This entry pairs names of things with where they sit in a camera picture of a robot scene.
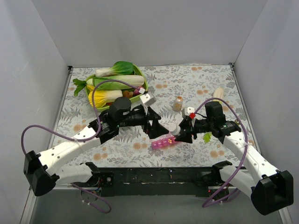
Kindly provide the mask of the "pink weekly pill organizer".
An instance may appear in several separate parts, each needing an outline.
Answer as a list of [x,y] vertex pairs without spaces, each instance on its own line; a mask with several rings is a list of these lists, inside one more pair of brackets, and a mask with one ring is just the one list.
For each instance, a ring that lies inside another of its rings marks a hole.
[[165,147],[170,147],[170,146],[174,146],[176,144],[178,144],[177,141],[175,141],[175,137],[168,134],[162,138],[159,138],[153,142],[151,142],[151,147],[152,149],[156,150],[156,149],[160,149],[160,148],[165,148]]

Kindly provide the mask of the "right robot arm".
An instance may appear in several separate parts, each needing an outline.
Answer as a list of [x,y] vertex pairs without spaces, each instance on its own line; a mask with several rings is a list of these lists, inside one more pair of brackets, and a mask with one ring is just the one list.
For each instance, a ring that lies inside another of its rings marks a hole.
[[206,118],[195,118],[197,110],[189,107],[180,124],[171,124],[170,133],[176,141],[192,143],[199,133],[211,133],[240,160],[238,167],[228,161],[213,165],[212,182],[216,185],[233,185],[246,194],[255,209],[262,215],[290,206],[294,202],[293,176],[270,164],[248,142],[242,123],[227,121],[222,100],[211,98],[202,106]]

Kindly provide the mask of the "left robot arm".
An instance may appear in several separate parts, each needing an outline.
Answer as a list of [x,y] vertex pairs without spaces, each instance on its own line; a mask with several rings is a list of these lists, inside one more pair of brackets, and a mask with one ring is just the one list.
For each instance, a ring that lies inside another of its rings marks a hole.
[[117,98],[98,119],[69,140],[39,153],[26,153],[23,172],[34,195],[43,196],[57,184],[85,182],[90,187],[96,186],[99,174],[92,171],[90,163],[66,171],[62,166],[114,138],[121,127],[141,126],[150,139],[168,134],[169,131],[159,123],[161,116],[150,107],[155,103],[155,97],[146,93],[140,96],[140,101],[140,105],[132,108],[128,98]]

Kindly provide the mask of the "white pill bottle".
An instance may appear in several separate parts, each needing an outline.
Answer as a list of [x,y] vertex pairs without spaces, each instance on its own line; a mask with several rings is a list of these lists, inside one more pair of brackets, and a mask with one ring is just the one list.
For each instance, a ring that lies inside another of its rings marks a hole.
[[169,128],[170,134],[174,137],[178,137],[178,136],[182,135],[184,132],[184,130],[182,130],[179,125],[174,124],[174,123],[169,124],[168,128]]

